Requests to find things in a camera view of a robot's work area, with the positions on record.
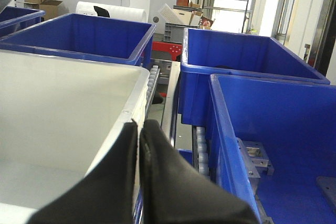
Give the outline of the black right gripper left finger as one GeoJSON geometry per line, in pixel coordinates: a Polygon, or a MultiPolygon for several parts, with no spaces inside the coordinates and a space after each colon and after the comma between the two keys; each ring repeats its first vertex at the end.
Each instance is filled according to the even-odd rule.
{"type": "Polygon", "coordinates": [[[96,167],[28,223],[132,223],[138,126],[125,123],[96,167]]]}

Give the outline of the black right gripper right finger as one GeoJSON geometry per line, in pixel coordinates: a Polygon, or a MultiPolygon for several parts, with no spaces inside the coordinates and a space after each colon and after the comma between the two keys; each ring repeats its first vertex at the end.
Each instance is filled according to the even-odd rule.
{"type": "Polygon", "coordinates": [[[140,134],[144,223],[258,223],[251,206],[195,170],[156,120],[140,134]]]}

